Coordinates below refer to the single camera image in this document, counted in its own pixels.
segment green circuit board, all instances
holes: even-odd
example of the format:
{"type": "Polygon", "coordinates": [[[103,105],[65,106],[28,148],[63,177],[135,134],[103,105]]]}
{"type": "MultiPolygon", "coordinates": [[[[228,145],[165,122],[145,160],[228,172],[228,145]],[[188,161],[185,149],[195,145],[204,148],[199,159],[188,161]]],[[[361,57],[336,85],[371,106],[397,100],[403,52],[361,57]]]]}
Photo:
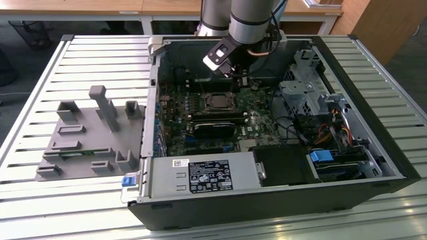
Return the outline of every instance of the green circuit board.
{"type": "Polygon", "coordinates": [[[235,126],[233,136],[225,139],[196,140],[192,135],[192,123],[187,120],[188,114],[205,111],[203,93],[185,93],[177,89],[169,90],[164,96],[163,116],[168,156],[191,155],[197,150],[219,150],[224,153],[241,152],[241,140],[251,140],[256,146],[280,143],[280,136],[271,118],[268,104],[271,92],[260,88],[252,91],[243,88],[233,94],[236,112],[247,113],[247,122],[235,126]]]}

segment wooden desk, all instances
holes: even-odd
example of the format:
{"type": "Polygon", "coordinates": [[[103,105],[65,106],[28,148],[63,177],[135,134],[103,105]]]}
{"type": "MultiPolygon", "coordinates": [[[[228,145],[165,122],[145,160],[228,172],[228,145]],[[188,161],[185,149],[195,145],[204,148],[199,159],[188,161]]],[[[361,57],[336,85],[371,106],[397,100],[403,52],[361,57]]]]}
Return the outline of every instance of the wooden desk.
{"type": "Polygon", "coordinates": [[[0,14],[120,15],[143,8],[144,0],[0,0],[0,14]]]}
{"type": "MultiPolygon", "coordinates": [[[[188,15],[200,16],[201,0],[144,0],[141,13],[144,15],[188,15]]],[[[288,16],[340,16],[340,9],[312,9],[303,0],[288,0],[284,14],[288,16]]]]}
{"type": "MultiPolygon", "coordinates": [[[[144,0],[141,25],[144,34],[152,35],[152,21],[199,21],[201,0],[144,0]]],[[[331,32],[340,9],[312,9],[303,0],[288,0],[280,21],[321,22],[319,34],[331,32]]]]}
{"type": "Polygon", "coordinates": [[[139,21],[144,0],[0,0],[0,20],[139,21]]]}

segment side panel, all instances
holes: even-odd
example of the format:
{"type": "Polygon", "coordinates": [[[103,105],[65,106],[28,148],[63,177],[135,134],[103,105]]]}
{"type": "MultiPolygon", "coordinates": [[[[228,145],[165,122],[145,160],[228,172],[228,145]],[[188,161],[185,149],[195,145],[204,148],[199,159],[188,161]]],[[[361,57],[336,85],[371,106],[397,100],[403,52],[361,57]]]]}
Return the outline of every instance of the side panel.
{"type": "Polygon", "coordinates": [[[351,209],[405,182],[393,180],[157,203],[129,202],[128,209],[152,231],[184,229],[351,209]]]}

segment wooden cabinet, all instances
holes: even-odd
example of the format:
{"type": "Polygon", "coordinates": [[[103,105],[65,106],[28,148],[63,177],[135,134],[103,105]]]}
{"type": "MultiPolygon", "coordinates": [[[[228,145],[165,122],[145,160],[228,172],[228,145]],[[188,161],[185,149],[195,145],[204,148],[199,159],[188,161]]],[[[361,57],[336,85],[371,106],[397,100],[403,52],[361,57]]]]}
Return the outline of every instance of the wooden cabinet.
{"type": "Polygon", "coordinates": [[[384,65],[427,16],[427,0],[343,0],[331,34],[355,34],[384,65]]]}

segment sticker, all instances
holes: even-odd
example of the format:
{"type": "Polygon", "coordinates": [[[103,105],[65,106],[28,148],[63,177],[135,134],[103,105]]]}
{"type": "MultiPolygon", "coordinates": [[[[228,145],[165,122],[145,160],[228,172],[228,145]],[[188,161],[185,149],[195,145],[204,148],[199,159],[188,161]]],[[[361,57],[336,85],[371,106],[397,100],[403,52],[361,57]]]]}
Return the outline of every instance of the sticker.
{"type": "Polygon", "coordinates": [[[188,159],[173,159],[172,167],[173,168],[176,168],[176,167],[187,167],[188,166],[188,162],[189,162],[188,159]]]}
{"type": "Polygon", "coordinates": [[[120,11],[120,14],[139,14],[139,11],[120,11]]]}
{"type": "Polygon", "coordinates": [[[187,164],[191,193],[233,190],[228,160],[187,162],[187,164]]]}

